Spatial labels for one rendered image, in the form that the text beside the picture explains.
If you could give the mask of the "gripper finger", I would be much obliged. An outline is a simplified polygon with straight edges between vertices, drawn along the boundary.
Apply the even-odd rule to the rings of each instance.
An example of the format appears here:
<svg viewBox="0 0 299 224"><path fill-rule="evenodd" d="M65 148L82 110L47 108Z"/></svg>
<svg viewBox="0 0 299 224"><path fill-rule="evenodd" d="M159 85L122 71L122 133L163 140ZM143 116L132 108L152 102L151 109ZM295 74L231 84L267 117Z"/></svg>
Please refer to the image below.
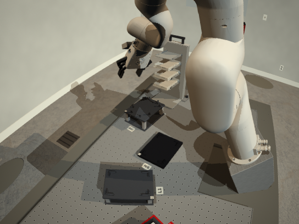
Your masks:
<svg viewBox="0 0 299 224"><path fill-rule="evenodd" d="M120 78L122 78L123 74L124 74L124 70L126 69L126 67L124 66L126 63L127 57L124 57L122 59L117 60L117 66L119 67L119 71L118 71L118 76ZM121 64L122 63L122 64ZM124 67L123 67L124 66Z"/></svg>
<svg viewBox="0 0 299 224"><path fill-rule="evenodd" d="M146 67L148 67L151 63L152 63L152 61L149 60L149 63L148 63L148 65L147 65ZM145 68L143 68L143 69L137 69L137 70L136 70L136 74L137 74L138 77L141 76L143 70L145 70Z"/></svg>

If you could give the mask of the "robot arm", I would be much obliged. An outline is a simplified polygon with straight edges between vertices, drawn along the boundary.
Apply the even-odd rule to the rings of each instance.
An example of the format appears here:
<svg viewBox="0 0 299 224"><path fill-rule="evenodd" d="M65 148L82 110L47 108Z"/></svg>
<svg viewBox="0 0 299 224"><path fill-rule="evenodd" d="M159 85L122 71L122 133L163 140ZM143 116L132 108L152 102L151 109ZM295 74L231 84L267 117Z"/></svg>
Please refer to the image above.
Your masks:
<svg viewBox="0 0 299 224"><path fill-rule="evenodd" d="M164 47L173 30L167 0L135 0L145 17L127 25L134 44L150 51ZM190 54L185 69L192 114L207 132L224 132L228 157L237 165L256 161L262 151L270 151L268 140L256 134L247 84L241 72L245 56L243 0L194 0L201 24L201 38ZM237 83L237 84L236 84Z"/></svg>

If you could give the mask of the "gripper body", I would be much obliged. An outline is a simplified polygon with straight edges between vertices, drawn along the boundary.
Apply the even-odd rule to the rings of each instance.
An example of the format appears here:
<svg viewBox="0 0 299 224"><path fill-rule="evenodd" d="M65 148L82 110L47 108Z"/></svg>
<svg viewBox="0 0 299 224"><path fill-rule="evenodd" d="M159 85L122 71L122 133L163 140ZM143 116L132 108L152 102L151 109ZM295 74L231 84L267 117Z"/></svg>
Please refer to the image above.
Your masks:
<svg viewBox="0 0 299 224"><path fill-rule="evenodd" d="M125 57L127 57L125 67L127 69L143 69L145 68L152 55L152 50L143 51L135 47L134 44L130 46Z"/></svg>

